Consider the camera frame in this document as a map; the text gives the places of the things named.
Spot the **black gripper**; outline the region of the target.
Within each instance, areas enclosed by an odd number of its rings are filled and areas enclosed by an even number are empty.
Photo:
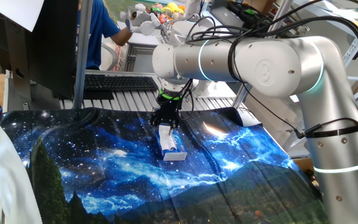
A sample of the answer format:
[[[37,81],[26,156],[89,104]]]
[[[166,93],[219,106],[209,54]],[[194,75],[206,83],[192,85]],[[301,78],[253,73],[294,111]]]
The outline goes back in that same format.
[[[168,120],[170,125],[168,135],[171,136],[180,122],[179,111],[181,110],[181,100],[158,98],[157,103],[159,109],[153,111],[149,123],[152,126],[159,126],[162,123],[166,123],[166,120]]]

